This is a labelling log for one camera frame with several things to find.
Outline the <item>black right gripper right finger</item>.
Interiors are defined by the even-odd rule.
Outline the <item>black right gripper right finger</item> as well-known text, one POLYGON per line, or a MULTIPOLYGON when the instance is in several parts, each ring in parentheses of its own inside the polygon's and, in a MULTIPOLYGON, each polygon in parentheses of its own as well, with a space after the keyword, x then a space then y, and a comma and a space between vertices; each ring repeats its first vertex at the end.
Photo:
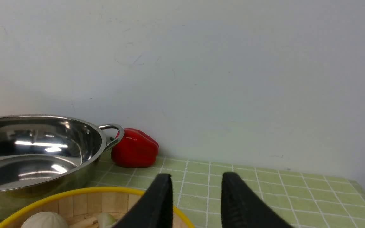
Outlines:
POLYGON ((223 228, 291 228, 236 172, 222 175, 221 224, 223 228))

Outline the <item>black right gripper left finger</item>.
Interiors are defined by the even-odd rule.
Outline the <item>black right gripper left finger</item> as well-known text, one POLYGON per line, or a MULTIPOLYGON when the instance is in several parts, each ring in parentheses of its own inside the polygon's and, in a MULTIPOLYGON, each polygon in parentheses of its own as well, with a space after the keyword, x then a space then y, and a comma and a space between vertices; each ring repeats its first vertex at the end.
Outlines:
POLYGON ((171 175, 160 173, 113 228, 171 228, 173 226, 173 187, 171 175))

